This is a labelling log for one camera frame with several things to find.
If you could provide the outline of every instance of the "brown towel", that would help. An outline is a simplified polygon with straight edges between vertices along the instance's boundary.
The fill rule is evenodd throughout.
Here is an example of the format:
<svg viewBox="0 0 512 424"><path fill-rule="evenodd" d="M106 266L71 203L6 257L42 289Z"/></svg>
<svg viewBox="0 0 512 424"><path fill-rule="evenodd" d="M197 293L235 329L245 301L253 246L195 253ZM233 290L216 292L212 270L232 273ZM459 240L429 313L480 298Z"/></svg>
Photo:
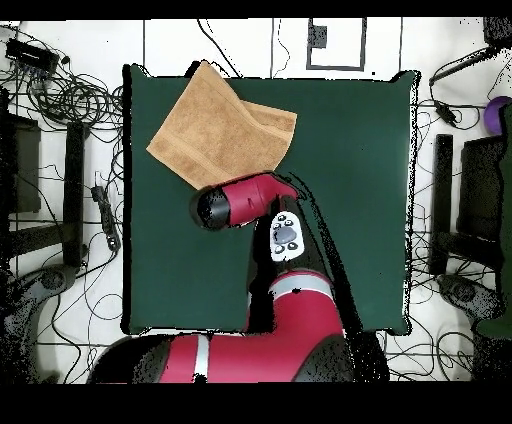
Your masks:
<svg viewBox="0 0 512 424"><path fill-rule="evenodd" d="M240 100L203 61L147 151L201 189L275 170L296 119L295 113Z"/></svg>

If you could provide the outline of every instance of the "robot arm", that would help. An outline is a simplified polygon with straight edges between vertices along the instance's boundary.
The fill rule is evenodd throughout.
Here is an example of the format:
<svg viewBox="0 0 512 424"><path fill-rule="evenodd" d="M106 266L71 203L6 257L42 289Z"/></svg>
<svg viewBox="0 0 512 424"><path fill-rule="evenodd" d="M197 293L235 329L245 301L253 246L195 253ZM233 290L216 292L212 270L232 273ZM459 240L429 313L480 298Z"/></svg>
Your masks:
<svg viewBox="0 0 512 424"><path fill-rule="evenodd" d="M131 382L353 380L352 358L332 284L297 198L297 191L272 173L228 182L197 194L191 213L204 228L220 230L256 221L251 258L256 272L249 284L249 331L155 338L153 348L160 356L141 358L134 370L146 372L134 371ZM270 317L254 313L266 302L271 303ZM265 327L257 322L265 318L270 322L267 331L255 330ZM129 357L128 345L139 346L141 339L149 342L148 336L129 340L125 351L116 347L116 355ZM116 362L108 360L108 356L104 354L95 368L111 369L102 366L102 362ZM121 382L99 374L93 370L90 381Z"/></svg>

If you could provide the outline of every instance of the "dark green table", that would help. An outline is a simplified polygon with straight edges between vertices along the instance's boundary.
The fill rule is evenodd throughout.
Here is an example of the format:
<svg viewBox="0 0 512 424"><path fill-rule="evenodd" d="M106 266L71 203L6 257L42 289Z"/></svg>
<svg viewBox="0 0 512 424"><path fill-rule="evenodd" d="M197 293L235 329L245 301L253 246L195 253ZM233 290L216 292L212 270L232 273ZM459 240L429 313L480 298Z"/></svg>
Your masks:
<svg viewBox="0 0 512 424"><path fill-rule="evenodd" d="M189 79L125 67L124 331L237 330L246 318L252 226L210 233L189 217L193 188L146 152ZM344 262L365 329L405 333L411 90L394 82L232 79L243 100L298 114L278 172L313 192ZM308 222L314 216L305 205Z"/></svg>

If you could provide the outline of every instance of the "robot control buttons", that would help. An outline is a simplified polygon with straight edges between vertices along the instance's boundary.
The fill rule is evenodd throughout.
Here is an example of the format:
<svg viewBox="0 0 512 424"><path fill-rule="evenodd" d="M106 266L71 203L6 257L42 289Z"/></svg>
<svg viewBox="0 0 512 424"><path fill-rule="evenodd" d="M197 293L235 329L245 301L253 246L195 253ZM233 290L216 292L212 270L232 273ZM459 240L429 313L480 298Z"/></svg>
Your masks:
<svg viewBox="0 0 512 424"><path fill-rule="evenodd" d="M304 253L300 220L291 212L281 212L270 226L270 254L274 262L290 261Z"/></svg>
<svg viewBox="0 0 512 424"><path fill-rule="evenodd" d="M274 231L274 242L276 244L289 243L297 237L297 233L291 227L281 227Z"/></svg>

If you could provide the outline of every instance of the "floor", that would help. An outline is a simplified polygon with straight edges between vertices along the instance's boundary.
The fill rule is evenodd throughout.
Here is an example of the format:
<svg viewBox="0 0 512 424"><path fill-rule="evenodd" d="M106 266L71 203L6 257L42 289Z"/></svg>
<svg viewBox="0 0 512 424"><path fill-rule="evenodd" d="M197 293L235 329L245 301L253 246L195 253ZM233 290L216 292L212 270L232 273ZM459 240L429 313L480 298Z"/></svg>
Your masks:
<svg viewBox="0 0 512 424"><path fill-rule="evenodd" d="M218 52L214 44L203 34L195 20L152 21L63 21L23 22L21 31L59 49L71 59L74 74L88 74L101 79L112 91L121 85L121 68L125 63L144 65L151 75L183 75L193 60L215 61L214 66L226 77L237 73L244 77L292 78L343 78L389 80L399 70L417 70L422 74L419 98L430 98L428 78L442 65L484 47L481 18L368 18L366 31L364 71L353 70L306 70L308 19L249 19L249 20L201 20L202 28L226 52L232 64ZM315 25L326 25L329 34L338 34L344 43L330 43L322 54L311 56L311 63L323 66L357 67L360 63L361 20L315 19ZM5 42L14 33L0 28L0 70L7 70L9 62L4 58ZM19 33L20 40L28 38ZM490 98L512 95L510 69L504 65L510 53L502 53L494 60L479 64L439 81L434 86L434 96L450 104L485 105L488 92L496 82ZM11 83L6 88L14 90ZM37 113L27 110L26 97L20 96L13 103L18 114L39 120L40 127L50 130ZM482 122L469 130L455 130L436 120L432 108L422 107L418 117L422 143L416 172L415 235L418 243L415 268L422 269L421 258L425 256L426 241L421 238L429 230L429 204L432 166L432 143L436 134L453 134L455 152L453 174L459 172L460 150L465 140L483 137L486 134ZM461 128L471 127L477 119L474 109L457 112ZM103 140L111 140L115 131L108 128L98 131ZM62 218L62 175L64 170L65 135L45 132L40 150L40 189L57 219ZM110 172L113 144L89 138L86 144L85 184L101 182ZM452 225L457 215L458 177L454 177ZM122 181L118 188L109 189L109 199L118 209L117 218L122 221ZM44 207L38 214L20 214L24 220L51 220ZM110 257L104 235L98 225L100 215L97 205L88 198L84 200L84 240L91 242L89 269L103 264ZM34 223L18 222L18 228ZM13 259L12 269L23 275L35 269L50 256L47 263L59 261L58 246ZM461 265L450 261L455 271ZM493 275L480 274L482 267L470 264L464 272L471 278L481 278L488 287L493 287ZM39 322L38 349L41 366L50 371L58 370L60 382L83 383L94 357L106 346L123 337L119 328L121 314L122 255L87 278L78 280L62 295L55 322L58 331L79 346L60 339L52 330L51 317L56 308L56 299L44 307ZM392 379L408 380L467 380L471 361L472 343L468 320L462 312L444 302L436 292L436 283L427 281L428 275L416 272L411 292L410 316L413 332L410 336L391 337L379 334L392 369ZM435 344L439 341L440 354L436 355Z"/></svg>

